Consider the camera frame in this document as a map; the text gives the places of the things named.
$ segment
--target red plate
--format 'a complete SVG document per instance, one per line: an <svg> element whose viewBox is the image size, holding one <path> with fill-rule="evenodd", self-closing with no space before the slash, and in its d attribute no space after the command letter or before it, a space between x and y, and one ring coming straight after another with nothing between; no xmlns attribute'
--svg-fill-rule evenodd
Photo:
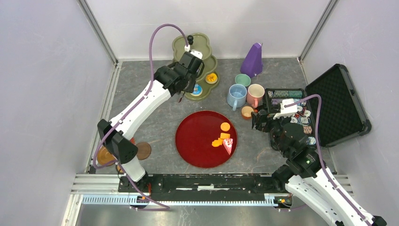
<svg viewBox="0 0 399 226"><path fill-rule="evenodd" d="M230 130L223 132L220 125L230 124ZM223 145L213 147L212 141L220 137L220 133L229 133L233 138L231 154ZM212 168L225 163L234 153L237 146L237 132L233 124L223 115L212 111L200 111L190 114L177 128L176 148L180 156L189 164Z"/></svg>

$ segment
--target gray tabletop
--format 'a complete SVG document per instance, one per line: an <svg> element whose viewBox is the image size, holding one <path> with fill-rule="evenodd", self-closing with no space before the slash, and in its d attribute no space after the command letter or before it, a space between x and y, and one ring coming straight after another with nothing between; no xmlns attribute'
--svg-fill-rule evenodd
<svg viewBox="0 0 399 226"><path fill-rule="evenodd" d="M136 142L151 144L152 153L141 161L148 173L268 173L275 171L286 159L269 145L268 135L251 129L251 121L241 117L240 109L233 112L226 102L229 87L239 74L243 59L218 60L216 71L220 83L209 97L201 102L183 99L177 103L177 95L158 107L140 126L134 135ZM155 61L154 69L169 61ZM123 62L112 103L114 117L126 108L141 93L150 79L148 61ZM306 81L295 58L265 58L263 73L252 79L264 88L304 88ZM232 157L224 164L210 169L202 169L188 164L179 155L175 146L175 134L180 122L191 113L211 110L226 116L238 134L238 145ZM323 158L333 169L331 157L323 150ZM114 167L100 169L97 173L116 173Z"/></svg>

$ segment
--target brown round coaster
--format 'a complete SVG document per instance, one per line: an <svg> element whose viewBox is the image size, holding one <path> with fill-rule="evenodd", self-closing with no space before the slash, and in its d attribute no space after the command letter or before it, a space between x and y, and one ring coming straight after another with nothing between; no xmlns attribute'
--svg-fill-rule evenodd
<svg viewBox="0 0 399 226"><path fill-rule="evenodd" d="M147 142L140 142L136 144L138 151L137 151L137 158L139 160L143 160L148 158L151 154L151 145Z"/></svg>
<svg viewBox="0 0 399 226"><path fill-rule="evenodd" d="M97 161L98 161L98 163L99 163L100 165L104 165L104 164L106 164L107 162L110 162L110 161L112 161L112 160L115 160L115 158L113 157L113 155L112 155L111 153L109 153L108 150L107 150L104 146L102 146L102 147L100 148L100 150L98 150L98 154L97 154Z"/></svg>

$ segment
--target black foam lining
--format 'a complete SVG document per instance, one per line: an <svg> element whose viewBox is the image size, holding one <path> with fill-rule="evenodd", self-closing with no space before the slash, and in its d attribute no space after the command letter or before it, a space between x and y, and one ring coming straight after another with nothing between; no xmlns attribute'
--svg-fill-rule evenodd
<svg viewBox="0 0 399 226"><path fill-rule="evenodd" d="M343 75L338 67L331 68L306 87L308 96L319 94L322 99L319 140L321 146L363 130L363 123L353 103ZM309 100L316 119L319 100Z"/></svg>

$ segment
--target white back wall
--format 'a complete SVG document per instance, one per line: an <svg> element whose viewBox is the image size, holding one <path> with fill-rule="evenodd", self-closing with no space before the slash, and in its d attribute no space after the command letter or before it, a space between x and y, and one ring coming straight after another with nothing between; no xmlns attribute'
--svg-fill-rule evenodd
<svg viewBox="0 0 399 226"><path fill-rule="evenodd" d="M152 32L178 25L185 34L202 32L219 58L245 57L256 42L263 57L296 57L303 50L328 0L88 0L119 59L148 59ZM154 59L172 59L174 28L158 32Z"/></svg>
<svg viewBox="0 0 399 226"><path fill-rule="evenodd" d="M398 12L397 0L339 1L303 63L308 82L335 63L347 66L373 127L331 151L355 199L388 225L399 225Z"/></svg>
<svg viewBox="0 0 399 226"><path fill-rule="evenodd" d="M61 224L113 65L76 1L0 3L0 225Z"/></svg>

